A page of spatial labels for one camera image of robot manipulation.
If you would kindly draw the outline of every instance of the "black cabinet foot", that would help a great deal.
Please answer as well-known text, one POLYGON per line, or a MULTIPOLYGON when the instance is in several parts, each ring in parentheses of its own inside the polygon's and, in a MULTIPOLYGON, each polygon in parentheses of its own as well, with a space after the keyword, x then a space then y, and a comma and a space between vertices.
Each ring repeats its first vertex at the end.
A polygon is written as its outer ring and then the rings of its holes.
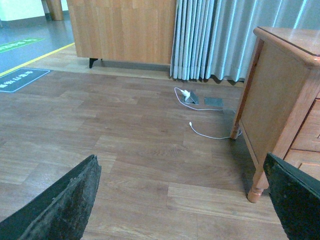
POLYGON ((89 68, 92 69, 92 65, 94 64, 95 61, 97 61, 98 58, 90 58, 89 59, 89 68))

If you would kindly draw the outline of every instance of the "white charging cable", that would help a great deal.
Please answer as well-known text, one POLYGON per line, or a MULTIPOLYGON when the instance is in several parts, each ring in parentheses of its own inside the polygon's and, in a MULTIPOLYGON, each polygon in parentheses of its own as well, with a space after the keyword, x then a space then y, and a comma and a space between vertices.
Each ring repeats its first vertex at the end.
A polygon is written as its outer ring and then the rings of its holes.
MULTIPOLYGON (((178 101, 179 101, 183 106, 186 106, 186 107, 189 108, 189 109, 197 110, 197 111, 224 111, 224 110, 230 110, 230 111, 236 113, 235 110, 230 109, 230 108, 225 108, 225 109, 200 108, 200 109, 198 109, 198 108, 194 108, 194 107, 188 106, 188 105, 184 104, 184 103, 179 99, 178 94, 177 94, 177 89, 182 92, 182 94, 185 96, 186 99, 190 97, 190 92, 188 92, 187 90, 181 90, 181 89, 178 88, 178 87, 175 87, 175 88, 174 88, 174 93, 175 93, 175 96, 176 96, 176 98, 178 99, 178 101)), ((194 129, 194 127, 192 126, 192 123, 191 123, 191 122, 189 122, 189 125, 190 125, 191 129, 192 129, 196 134, 198 134, 198 135, 200 135, 200 136, 203 136, 203 137, 206 137, 206 138, 209 138, 209 139, 221 140, 221 139, 229 139, 229 138, 230 138, 229 136, 225 136, 225 137, 207 136, 207 135, 204 135, 204 134, 201 134, 201 133, 197 132, 197 131, 194 129)))

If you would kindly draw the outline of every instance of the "cable plug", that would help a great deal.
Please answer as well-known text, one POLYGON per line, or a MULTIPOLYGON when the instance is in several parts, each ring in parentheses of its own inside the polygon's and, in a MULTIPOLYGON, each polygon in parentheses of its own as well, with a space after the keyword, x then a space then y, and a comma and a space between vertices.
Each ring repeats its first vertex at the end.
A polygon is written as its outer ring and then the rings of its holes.
POLYGON ((190 92, 188 92, 187 90, 182 91, 182 95, 185 96, 184 101, 186 101, 188 98, 190 98, 190 92))

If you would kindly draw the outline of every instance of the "curtain fold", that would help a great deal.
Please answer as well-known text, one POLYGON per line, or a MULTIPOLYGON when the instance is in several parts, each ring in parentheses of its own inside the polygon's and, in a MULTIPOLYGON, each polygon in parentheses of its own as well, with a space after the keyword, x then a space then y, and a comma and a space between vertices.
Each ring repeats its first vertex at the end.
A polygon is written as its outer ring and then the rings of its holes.
POLYGON ((213 0, 177 0, 170 75, 204 78, 211 38, 213 0))
POLYGON ((170 74, 244 80, 258 26, 320 29, 320 0, 177 0, 170 74))

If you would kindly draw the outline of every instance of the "yellow floor line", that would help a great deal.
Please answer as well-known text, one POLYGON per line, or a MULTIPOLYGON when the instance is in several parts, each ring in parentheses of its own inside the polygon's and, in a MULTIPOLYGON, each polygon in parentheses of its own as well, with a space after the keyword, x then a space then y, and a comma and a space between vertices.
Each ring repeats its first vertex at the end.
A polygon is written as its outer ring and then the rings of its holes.
POLYGON ((49 55, 51 55, 51 54, 55 54, 55 53, 57 53, 57 52, 59 52, 59 51, 61 51, 61 50, 63 50, 63 49, 66 49, 66 48, 74 45, 74 44, 75 44, 75 43, 68 44, 67 46, 63 46, 63 47, 61 47, 61 48, 59 48, 59 49, 57 49, 57 50, 51 51, 51 52, 49 52, 49 53, 47 53, 47 54, 45 54, 45 55, 39 56, 39 57, 37 57, 37 58, 35 58, 35 59, 32 59, 32 60, 27 61, 27 62, 25 62, 25 63, 23 63, 23 64, 20 64, 19 66, 15 66, 15 67, 7 70, 7 71, 4 71, 4 72, 0 73, 0 77, 2 77, 3 75, 6 75, 6 74, 8 74, 8 73, 13 72, 14 70, 17 70, 17 69, 19 69, 19 68, 22 68, 22 67, 24 67, 24 66, 26 66, 26 65, 28 65, 28 64, 32 64, 32 63, 34 63, 35 61, 38 61, 38 60, 40 60, 40 59, 43 59, 43 58, 45 58, 45 57, 47 57, 47 56, 49 56, 49 55))

